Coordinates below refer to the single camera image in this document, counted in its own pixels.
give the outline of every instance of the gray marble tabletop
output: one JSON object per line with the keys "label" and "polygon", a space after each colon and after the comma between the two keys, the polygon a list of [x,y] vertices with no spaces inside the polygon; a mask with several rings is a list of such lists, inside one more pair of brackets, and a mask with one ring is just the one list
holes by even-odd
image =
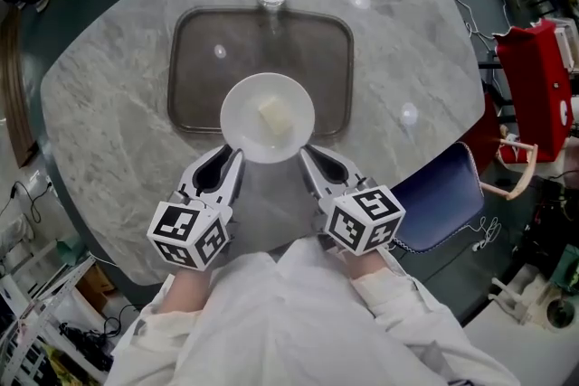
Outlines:
{"label": "gray marble tabletop", "polygon": [[[43,80],[43,115],[62,179],[95,238],[138,284],[161,281],[171,269],[146,239],[157,203],[190,163],[223,142],[179,133],[166,113],[176,21],[208,5],[255,0],[120,0]],[[287,7],[332,14],[352,29],[351,120],[327,146],[378,182],[398,184],[482,115],[477,61],[452,0],[288,0]],[[416,118],[404,114],[408,108]],[[296,169],[295,160],[248,166],[234,207],[241,229],[233,254],[311,231],[315,204]]]}

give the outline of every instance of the chair seat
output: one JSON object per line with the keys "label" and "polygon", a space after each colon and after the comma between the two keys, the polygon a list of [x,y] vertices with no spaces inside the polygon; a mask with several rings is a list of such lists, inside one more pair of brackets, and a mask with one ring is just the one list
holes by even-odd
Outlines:
{"label": "chair seat", "polygon": [[484,205],[472,154],[461,142],[396,185],[392,193],[406,210],[394,241],[411,252],[437,247]]}

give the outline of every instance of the floor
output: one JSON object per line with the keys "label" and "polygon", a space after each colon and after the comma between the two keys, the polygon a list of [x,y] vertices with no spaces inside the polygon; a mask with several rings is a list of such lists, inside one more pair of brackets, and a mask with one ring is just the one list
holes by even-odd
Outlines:
{"label": "floor", "polygon": [[[91,250],[102,257],[98,243],[90,238],[90,233],[66,193],[62,179],[58,174],[57,166],[50,155],[50,143],[46,140],[43,128],[42,108],[39,100],[39,84],[43,74],[52,63],[74,40],[102,12],[107,10],[118,0],[52,0],[47,10],[37,14],[33,9],[24,11],[23,18],[23,63],[26,94],[29,98],[33,132],[39,137],[43,150],[44,160],[39,161],[41,172],[48,172],[56,191],[58,201],[46,198],[45,201],[57,202],[52,210],[59,211],[58,221],[65,221],[66,228],[73,226],[86,239]],[[474,20],[470,17],[467,8],[460,6],[465,21],[473,27],[476,25],[485,34],[503,33],[508,29],[508,23],[503,12],[503,0],[461,0],[470,5]],[[480,60],[485,59],[486,48],[474,35],[473,47]],[[507,92],[503,80],[499,80],[501,87]],[[0,140],[5,140],[5,134],[0,134]],[[12,166],[9,173],[2,179],[4,185],[11,184],[16,177],[22,176]],[[483,179],[492,182],[498,177],[511,178],[509,172],[492,166]],[[494,217],[502,224],[502,232],[485,249],[473,252],[473,242],[482,240],[484,233],[466,229],[448,240],[443,246],[424,255],[411,255],[398,249],[395,254],[402,256],[403,266],[421,281],[427,288],[447,304],[452,312],[461,320],[467,320],[481,303],[486,300],[492,277],[503,277],[512,267],[511,250],[517,242],[525,224],[530,220],[536,204],[537,190],[528,189],[520,198],[513,202],[504,202],[496,196],[486,196],[485,208],[482,216],[486,217],[486,227]],[[0,201],[7,198],[7,192],[2,192]],[[476,230],[479,228],[480,218],[471,222]],[[105,266],[111,278],[125,292],[128,299],[134,303],[143,303],[154,294],[155,287],[138,287],[132,284],[120,272],[111,266]]]}

